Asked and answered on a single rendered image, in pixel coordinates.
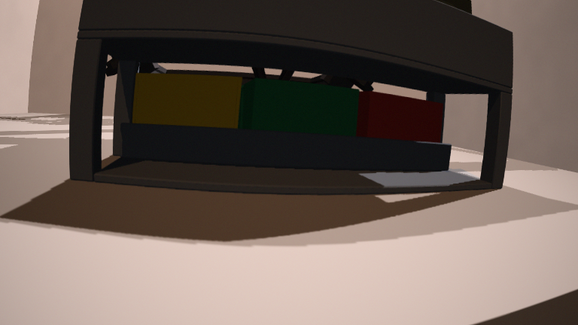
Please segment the green open bin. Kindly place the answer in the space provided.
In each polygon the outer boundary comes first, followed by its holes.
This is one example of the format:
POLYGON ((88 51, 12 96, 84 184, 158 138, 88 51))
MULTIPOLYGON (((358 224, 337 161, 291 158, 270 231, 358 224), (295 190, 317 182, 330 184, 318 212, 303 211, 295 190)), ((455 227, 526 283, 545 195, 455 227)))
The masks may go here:
POLYGON ((238 129, 356 136, 359 89, 255 78, 242 85, 238 129))

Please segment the red bin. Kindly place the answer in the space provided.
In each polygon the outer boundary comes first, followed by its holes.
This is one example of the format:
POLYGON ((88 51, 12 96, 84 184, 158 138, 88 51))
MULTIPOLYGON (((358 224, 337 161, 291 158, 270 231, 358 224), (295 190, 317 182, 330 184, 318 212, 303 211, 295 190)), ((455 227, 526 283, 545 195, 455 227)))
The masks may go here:
POLYGON ((443 103, 360 91, 356 136, 440 143, 443 103))

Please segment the dark grey shelf rack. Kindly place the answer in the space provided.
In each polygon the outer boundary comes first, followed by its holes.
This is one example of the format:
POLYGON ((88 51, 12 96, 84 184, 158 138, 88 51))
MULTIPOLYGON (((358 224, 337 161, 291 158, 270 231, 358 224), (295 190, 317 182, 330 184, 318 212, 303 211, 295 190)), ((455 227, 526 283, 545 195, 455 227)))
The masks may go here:
POLYGON ((225 193, 361 195, 503 187, 513 32, 436 0, 83 0, 69 118, 70 179, 225 193), (102 169, 108 55, 119 59, 113 155, 102 169), (427 92, 440 143, 132 123, 140 62, 325 74, 427 92), (449 170, 446 94, 488 94, 480 180, 449 170))

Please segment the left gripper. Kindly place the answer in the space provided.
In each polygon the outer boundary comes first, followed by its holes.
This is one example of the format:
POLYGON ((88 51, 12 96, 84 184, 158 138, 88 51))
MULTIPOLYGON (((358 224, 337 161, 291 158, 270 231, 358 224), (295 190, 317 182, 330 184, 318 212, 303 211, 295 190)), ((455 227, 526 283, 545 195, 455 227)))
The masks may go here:
MULTIPOLYGON (((252 67, 252 70, 253 70, 255 78, 265 78, 266 79, 266 73, 265 73, 264 68, 252 67)), ((282 80, 290 80, 294 72, 295 71, 282 70, 281 75, 279 77, 279 80, 281 80, 281 79, 282 80)))

